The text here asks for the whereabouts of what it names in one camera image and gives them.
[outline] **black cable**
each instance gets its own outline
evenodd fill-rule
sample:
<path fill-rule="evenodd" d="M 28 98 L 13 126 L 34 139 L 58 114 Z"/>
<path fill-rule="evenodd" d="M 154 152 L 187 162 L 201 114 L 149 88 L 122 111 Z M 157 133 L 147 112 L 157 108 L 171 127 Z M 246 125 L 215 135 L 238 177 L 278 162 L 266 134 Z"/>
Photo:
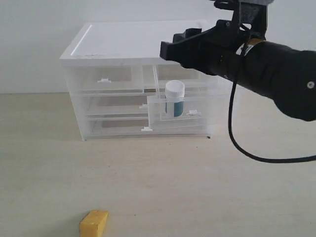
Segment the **black cable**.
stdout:
<path fill-rule="evenodd" d="M 303 163 L 303 162 L 309 162 L 309 161 L 315 161 L 316 156 L 311 156 L 311 157 L 302 157 L 302 158 L 290 158 L 290 159 L 269 159 L 269 158 L 262 158 L 255 156 L 247 151 L 245 151 L 235 140 L 234 135 L 233 135 L 233 129 L 232 129 L 232 118 L 233 118 L 233 106 L 234 106 L 234 98 L 235 98 L 235 92 L 236 92 L 236 86 L 237 86 L 237 81 L 238 81 L 238 73 L 241 70 L 242 67 L 242 62 L 244 60 L 244 57 L 246 55 L 247 47 L 249 44 L 249 41 L 251 39 L 252 33 L 249 30 L 248 31 L 248 36 L 247 36 L 247 41 L 244 44 L 242 51 L 241 51 L 241 60 L 239 62 L 239 66 L 237 68 L 235 78 L 233 80 L 233 87 L 232 87 L 232 92 L 231 92 L 231 97 L 230 97 L 230 103 L 229 103 L 229 110 L 228 110 L 228 133 L 229 137 L 233 143 L 233 145 L 239 150 L 241 153 L 243 153 L 245 156 L 254 159 L 259 162 L 264 162 L 264 163 Z"/>

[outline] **white bottle cap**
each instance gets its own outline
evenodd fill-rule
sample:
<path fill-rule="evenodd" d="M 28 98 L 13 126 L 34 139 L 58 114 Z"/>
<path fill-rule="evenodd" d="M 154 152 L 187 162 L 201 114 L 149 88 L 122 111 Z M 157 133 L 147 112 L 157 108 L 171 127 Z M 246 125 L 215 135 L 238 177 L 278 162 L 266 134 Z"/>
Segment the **white bottle cap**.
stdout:
<path fill-rule="evenodd" d="M 183 98 L 185 85 L 182 81 L 171 80 L 166 83 L 165 94 L 166 98 Z"/>

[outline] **small bottle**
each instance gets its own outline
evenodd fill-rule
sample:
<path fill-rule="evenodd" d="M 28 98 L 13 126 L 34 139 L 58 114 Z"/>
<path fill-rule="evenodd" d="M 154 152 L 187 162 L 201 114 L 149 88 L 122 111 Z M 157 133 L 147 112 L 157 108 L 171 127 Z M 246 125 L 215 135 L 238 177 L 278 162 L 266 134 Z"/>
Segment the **small bottle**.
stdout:
<path fill-rule="evenodd" d="M 165 111 L 169 118 L 176 118 L 183 114 L 185 85 L 179 80 L 166 83 L 165 97 L 167 99 Z"/>

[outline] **robotic arm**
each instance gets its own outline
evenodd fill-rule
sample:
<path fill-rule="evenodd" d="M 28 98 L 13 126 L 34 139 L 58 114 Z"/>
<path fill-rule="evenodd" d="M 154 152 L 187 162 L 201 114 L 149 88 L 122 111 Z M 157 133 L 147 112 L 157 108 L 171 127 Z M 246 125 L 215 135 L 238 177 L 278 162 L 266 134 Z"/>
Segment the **robotic arm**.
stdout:
<path fill-rule="evenodd" d="M 237 84 L 272 99 L 289 117 L 316 120 L 316 52 L 298 51 L 266 41 L 267 7 L 274 0 L 214 1 L 216 8 L 234 11 L 232 20 L 218 20 L 215 27 L 204 32 L 191 28 L 175 34 L 172 43 L 161 42 L 161 58 L 233 82 L 228 130 L 234 146 L 244 155 L 267 163 L 316 160 L 316 156 L 292 159 L 257 157 L 240 147 L 232 132 Z"/>

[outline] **white top panel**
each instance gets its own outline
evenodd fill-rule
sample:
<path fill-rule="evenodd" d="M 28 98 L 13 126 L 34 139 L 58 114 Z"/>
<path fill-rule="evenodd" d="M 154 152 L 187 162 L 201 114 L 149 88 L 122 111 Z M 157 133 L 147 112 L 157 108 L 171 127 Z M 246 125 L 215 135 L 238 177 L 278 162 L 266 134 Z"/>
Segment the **white top panel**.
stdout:
<path fill-rule="evenodd" d="M 60 57 L 63 66 L 173 64 L 159 57 L 160 42 L 172 42 L 187 28 L 207 28 L 204 20 L 89 23 Z"/>

